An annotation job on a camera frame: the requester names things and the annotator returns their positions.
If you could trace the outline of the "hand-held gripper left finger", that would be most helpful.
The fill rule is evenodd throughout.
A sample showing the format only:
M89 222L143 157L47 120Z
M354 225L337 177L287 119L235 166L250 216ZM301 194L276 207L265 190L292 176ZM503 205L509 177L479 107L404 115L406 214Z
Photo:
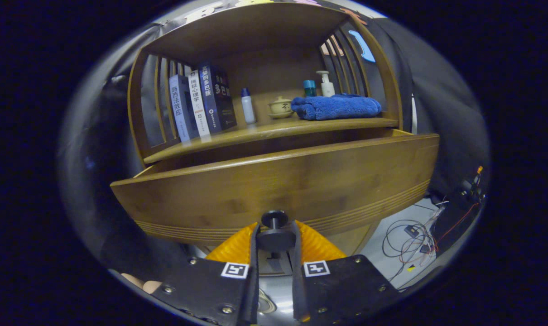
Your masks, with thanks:
M201 325L249 326L257 322L258 223L236 232L206 258L187 256L149 293L172 311Z

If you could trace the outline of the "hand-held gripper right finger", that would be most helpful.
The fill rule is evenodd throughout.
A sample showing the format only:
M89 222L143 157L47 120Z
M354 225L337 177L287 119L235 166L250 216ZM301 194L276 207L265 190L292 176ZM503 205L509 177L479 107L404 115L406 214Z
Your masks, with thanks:
M398 301L398 290L362 254L344 255L298 220L291 230L294 318L300 323L359 323Z

